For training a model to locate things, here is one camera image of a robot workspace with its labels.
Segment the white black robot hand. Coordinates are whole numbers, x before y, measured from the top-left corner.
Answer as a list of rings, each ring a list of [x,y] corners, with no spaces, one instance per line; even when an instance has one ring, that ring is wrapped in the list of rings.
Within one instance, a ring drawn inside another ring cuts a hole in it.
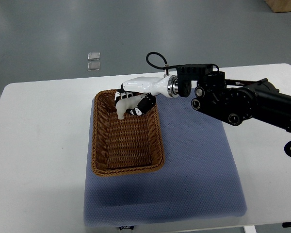
[[[115,105],[121,99],[145,94],[138,107],[142,115],[150,111],[156,104],[156,96],[161,94],[167,98],[178,97],[178,81],[175,75],[159,77],[137,77],[121,84],[114,95]]]

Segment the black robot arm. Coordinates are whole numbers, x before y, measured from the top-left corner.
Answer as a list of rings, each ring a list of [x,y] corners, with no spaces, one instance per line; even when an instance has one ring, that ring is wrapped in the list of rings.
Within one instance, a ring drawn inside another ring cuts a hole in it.
[[[177,77],[167,88],[172,94],[188,97],[196,82],[194,110],[232,126],[255,118],[291,133],[291,96],[282,94],[268,79],[242,81],[225,78],[216,64],[186,64],[161,67],[165,74],[176,69]],[[284,146],[291,157],[291,141]]]

